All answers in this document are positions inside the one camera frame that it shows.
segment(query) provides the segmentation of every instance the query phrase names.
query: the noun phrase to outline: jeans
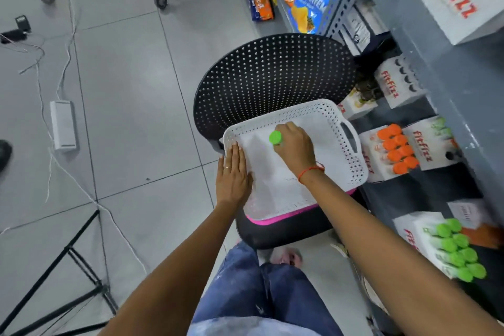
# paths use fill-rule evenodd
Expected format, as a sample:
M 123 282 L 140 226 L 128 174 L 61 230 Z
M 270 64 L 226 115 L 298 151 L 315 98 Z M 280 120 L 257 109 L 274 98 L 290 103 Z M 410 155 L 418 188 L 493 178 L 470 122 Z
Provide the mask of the jeans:
M 269 317 L 321 336 L 343 336 L 303 271 L 289 264 L 259 266 L 257 253 L 244 242 L 228 252 L 192 324 L 227 316 Z

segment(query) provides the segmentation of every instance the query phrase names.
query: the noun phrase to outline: orange bottle cap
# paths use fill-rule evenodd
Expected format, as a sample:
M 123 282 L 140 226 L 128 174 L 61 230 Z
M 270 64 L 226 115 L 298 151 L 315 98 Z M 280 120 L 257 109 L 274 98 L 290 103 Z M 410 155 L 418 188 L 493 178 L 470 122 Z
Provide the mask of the orange bottle cap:
M 394 141 L 393 138 L 385 140 L 381 145 L 383 146 L 383 149 L 388 151 L 397 148 L 397 143 Z
M 406 157 L 403 160 L 403 162 L 410 169 L 414 169 L 415 167 L 417 167 L 420 164 L 420 162 L 415 157 Z
M 415 152 L 413 152 L 413 148 L 410 145 L 404 145 L 397 149 L 397 151 L 403 156 L 403 157 L 408 157 L 410 155 L 414 155 Z
M 383 128 L 383 129 L 380 129 L 378 130 L 378 132 L 376 133 L 376 135 L 378 136 L 379 139 L 385 141 L 386 139 L 389 139 L 390 137 L 392 137 L 392 135 L 390 134 L 388 128 Z
M 391 137 L 398 136 L 403 132 L 401 127 L 397 124 L 390 124 L 387 129 L 389 130 L 388 132 L 390 133 Z
M 392 167 L 392 171 L 394 174 L 407 174 L 408 173 L 408 166 L 404 162 L 397 162 L 394 164 Z
M 406 145 L 408 143 L 408 137 L 406 137 L 403 134 L 395 136 L 392 139 L 395 141 L 395 143 L 397 144 L 397 146 L 404 146 L 404 145 Z
M 391 150 L 387 153 L 387 157 L 392 162 L 399 162 L 403 156 L 397 150 Z

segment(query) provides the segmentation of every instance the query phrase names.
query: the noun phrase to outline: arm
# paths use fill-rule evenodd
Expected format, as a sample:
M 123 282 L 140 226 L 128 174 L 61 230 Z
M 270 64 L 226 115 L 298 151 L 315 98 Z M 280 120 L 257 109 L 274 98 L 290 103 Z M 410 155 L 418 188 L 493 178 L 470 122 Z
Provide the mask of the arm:
M 315 166 L 313 144 L 292 122 L 278 125 L 275 151 L 298 176 Z M 408 336 L 504 335 L 496 320 L 457 285 L 372 216 L 320 170 L 301 177 L 327 215 L 352 259 Z
M 100 336 L 185 335 L 236 211 L 252 186 L 235 143 L 217 170 L 217 205 L 135 289 Z

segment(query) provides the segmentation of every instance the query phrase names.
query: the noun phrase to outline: white plastic basket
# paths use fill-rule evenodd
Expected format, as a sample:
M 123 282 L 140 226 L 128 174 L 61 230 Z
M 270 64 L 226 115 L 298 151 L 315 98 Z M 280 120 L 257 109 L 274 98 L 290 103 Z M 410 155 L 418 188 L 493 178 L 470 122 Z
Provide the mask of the white plastic basket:
M 316 204 L 269 142 L 275 126 L 287 121 L 306 130 L 317 161 L 324 164 L 326 174 L 344 191 L 361 186 L 368 179 L 357 132 L 328 99 L 301 103 L 240 122 L 224 132 L 223 141 L 225 149 L 238 141 L 245 150 L 248 169 L 254 174 L 252 193 L 244 207 L 250 219 L 263 221 Z M 342 125 L 352 133 L 358 152 L 353 150 Z

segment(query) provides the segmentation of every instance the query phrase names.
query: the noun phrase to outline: tiled floor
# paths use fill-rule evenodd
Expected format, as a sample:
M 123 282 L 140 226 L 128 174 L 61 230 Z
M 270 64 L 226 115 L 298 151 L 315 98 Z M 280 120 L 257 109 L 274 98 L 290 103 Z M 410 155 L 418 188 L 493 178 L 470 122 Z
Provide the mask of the tiled floor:
M 262 28 L 251 23 L 244 0 L 170 0 L 163 14 L 153 0 L 72 1 L 78 29 L 70 46 L 64 98 L 74 104 L 79 149 L 57 159 L 93 199 L 110 209 L 152 270 L 215 204 L 218 154 L 192 119 L 198 83 L 215 61 L 258 37 Z M 29 42 L 43 43 L 40 84 L 50 129 L 48 105 L 56 99 L 72 30 L 68 0 L 56 0 L 50 7 L 38 0 L 0 0 L 0 5 L 8 7 L 0 10 L 0 31 L 13 29 L 14 17 L 25 14 L 34 32 Z M 0 176 L 0 231 L 12 228 L 0 235 L 0 319 L 95 209 L 54 164 L 44 203 L 50 139 L 40 115 L 36 70 L 18 74 L 40 56 L 27 49 L 29 53 L 0 48 L 0 137 L 14 146 L 13 159 Z M 102 212 L 101 221 L 108 271 L 97 220 L 76 247 L 100 277 L 109 276 L 112 294 L 122 303 L 141 282 L 143 271 L 109 216 Z M 237 240 L 233 225 L 214 271 Z M 317 267 L 319 259 L 324 257 L 306 258 L 307 273 L 315 271 L 310 274 L 317 288 L 334 293 L 324 299 L 347 334 L 363 334 L 365 310 L 358 291 L 339 284 L 338 278 L 318 279 L 317 271 L 324 271 Z M 347 271 L 343 275 L 349 279 Z M 89 284 L 64 259 L 8 333 L 40 316 L 41 306 L 49 312 L 88 291 Z M 93 299 L 60 331 L 109 317 L 103 301 Z

